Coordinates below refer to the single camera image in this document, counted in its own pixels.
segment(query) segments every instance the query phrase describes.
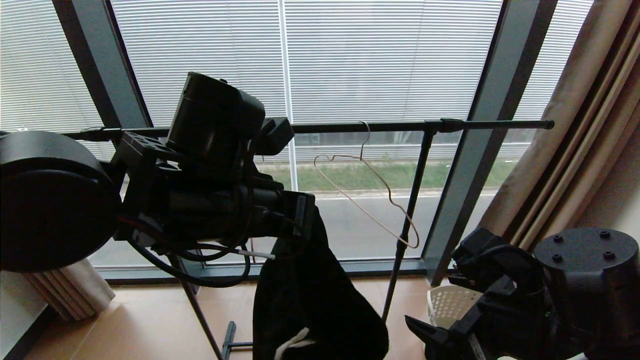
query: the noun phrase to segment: curtain fold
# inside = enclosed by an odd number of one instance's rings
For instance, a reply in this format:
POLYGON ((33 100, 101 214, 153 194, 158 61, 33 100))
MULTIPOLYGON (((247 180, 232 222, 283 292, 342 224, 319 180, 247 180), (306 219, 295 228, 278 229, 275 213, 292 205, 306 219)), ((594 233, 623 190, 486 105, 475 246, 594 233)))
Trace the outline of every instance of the curtain fold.
POLYGON ((24 274, 64 321, 88 318, 107 308, 115 293, 84 259, 47 272, 24 274))
POLYGON ((638 124, 640 3, 594 2, 531 146, 479 226, 528 249, 572 226, 638 124))

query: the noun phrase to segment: laundry basket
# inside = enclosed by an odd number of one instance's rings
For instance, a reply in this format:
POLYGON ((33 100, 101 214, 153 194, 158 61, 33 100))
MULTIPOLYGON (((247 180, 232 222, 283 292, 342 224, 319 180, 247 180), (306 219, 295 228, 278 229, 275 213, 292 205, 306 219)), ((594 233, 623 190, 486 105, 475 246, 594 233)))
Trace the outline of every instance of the laundry basket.
POLYGON ((457 285, 433 288, 427 293, 429 322, 448 329, 462 319, 481 296, 482 293, 457 285))

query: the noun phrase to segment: black cloth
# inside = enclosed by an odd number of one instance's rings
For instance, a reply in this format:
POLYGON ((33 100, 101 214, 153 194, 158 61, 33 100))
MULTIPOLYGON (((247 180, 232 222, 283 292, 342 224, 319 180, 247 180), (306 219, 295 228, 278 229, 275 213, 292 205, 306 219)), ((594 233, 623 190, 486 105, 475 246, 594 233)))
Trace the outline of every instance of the black cloth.
MULTIPOLYGON (((278 239, 273 253, 292 254, 297 246, 304 244, 278 239)), ((329 249, 317 208, 302 252, 262 267, 253 305, 253 359, 273 360, 276 349, 305 327, 306 339, 316 343, 287 349, 283 360, 377 360, 388 352, 387 327, 329 249)))

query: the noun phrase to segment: white wall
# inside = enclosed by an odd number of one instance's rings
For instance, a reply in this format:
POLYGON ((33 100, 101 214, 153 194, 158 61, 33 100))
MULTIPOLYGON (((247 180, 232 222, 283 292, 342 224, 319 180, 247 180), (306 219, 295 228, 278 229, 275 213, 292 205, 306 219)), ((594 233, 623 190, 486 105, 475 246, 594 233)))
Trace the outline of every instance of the white wall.
POLYGON ((640 125, 578 220, 579 226, 599 226, 619 230, 640 243, 640 125))
POLYGON ((0 359, 29 329, 45 305, 22 275, 0 272, 0 359))

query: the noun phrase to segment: gold wire hanger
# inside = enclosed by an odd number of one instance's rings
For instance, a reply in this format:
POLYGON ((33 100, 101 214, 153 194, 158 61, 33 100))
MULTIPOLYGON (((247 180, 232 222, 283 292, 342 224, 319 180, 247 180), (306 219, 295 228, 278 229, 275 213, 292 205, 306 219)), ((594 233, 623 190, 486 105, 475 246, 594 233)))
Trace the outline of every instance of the gold wire hanger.
POLYGON ((371 220, 373 220, 374 222, 376 222, 376 224, 380 225, 380 227, 382 227, 384 230, 386 230, 386 232, 388 232, 389 234, 391 234, 393 237, 395 237, 398 241, 404 243, 406 246, 412 248, 412 249, 417 249, 418 246, 420 246, 420 236, 418 235, 418 229, 416 229, 415 224, 413 223, 413 220, 411 219, 411 217, 409 216, 409 214, 406 213, 406 210, 404 209, 404 207, 402 207, 402 205, 396 204, 391 196, 391 187, 389 186, 389 184, 382 178, 382 176, 375 171, 375 169, 373 169, 373 167, 371 167, 371 165, 364 160, 364 158, 362 157, 362 154, 364 153, 364 145, 369 142, 369 138, 371 137, 371 128, 369 127, 369 124, 366 121, 360 121, 361 123, 365 124, 365 126, 367 127, 367 139, 362 143, 362 146, 360 147, 360 157, 358 156, 352 156, 352 155, 341 155, 341 154, 336 154, 333 156, 329 155, 318 155, 314 158, 314 168, 320 173, 320 175, 322 175, 329 183, 331 183, 331 185, 333 185, 334 188, 336 188, 341 194, 343 194, 344 196, 347 197, 347 199, 349 199, 355 206, 358 207, 358 209, 362 210, 363 213, 365 213, 365 215, 367 215, 371 220), (343 189, 341 189, 338 185, 336 185, 331 179, 329 179, 329 177, 322 171, 320 170, 320 168, 316 165, 316 162, 318 160, 318 158, 324 157, 326 158, 328 161, 334 161, 336 158, 350 158, 350 159, 356 159, 361 161, 362 163, 364 163, 365 165, 367 165, 367 167, 369 168, 369 170, 371 170, 373 172, 373 174, 376 175, 376 177, 378 177, 378 179, 380 179, 380 181, 382 181, 382 183, 385 185, 385 187, 387 188, 388 191, 388 196, 389 196, 389 202, 391 203, 391 205, 399 208, 400 210, 402 210, 402 212, 404 213, 404 217, 409 220, 409 224, 411 224, 411 227, 413 228, 413 231, 415 233, 415 245, 411 245, 409 244, 409 242, 405 239, 402 239, 399 235, 397 235, 396 233, 394 233, 393 231, 391 231, 387 226, 385 226, 384 224, 382 224, 378 219, 376 219, 373 215, 371 215, 369 212, 367 212, 367 210, 365 210, 363 207, 361 207, 355 200, 353 200, 343 189))

